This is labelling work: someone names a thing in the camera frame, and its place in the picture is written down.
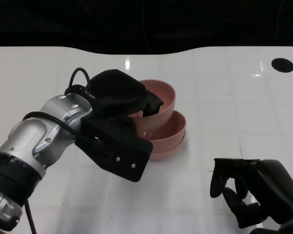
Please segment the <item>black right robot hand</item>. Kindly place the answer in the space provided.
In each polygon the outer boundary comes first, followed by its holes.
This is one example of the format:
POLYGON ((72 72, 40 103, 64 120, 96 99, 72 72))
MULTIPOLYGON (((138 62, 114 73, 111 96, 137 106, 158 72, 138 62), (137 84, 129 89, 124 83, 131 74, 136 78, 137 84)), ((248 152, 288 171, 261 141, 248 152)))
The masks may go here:
POLYGON ((222 195, 238 227, 271 217, 278 230, 256 228, 253 234, 293 234, 293 179, 275 159, 216 158, 210 197, 222 195))

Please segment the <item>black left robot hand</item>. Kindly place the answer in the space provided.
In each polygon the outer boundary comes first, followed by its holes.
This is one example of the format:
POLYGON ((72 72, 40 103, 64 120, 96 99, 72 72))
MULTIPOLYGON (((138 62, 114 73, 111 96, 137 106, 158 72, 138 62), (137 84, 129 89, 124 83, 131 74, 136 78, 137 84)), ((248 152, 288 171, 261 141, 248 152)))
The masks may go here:
POLYGON ((130 127, 143 136, 165 124, 171 111, 161 111, 164 100, 138 80, 117 69, 103 71, 90 79, 95 98, 94 116, 130 127))

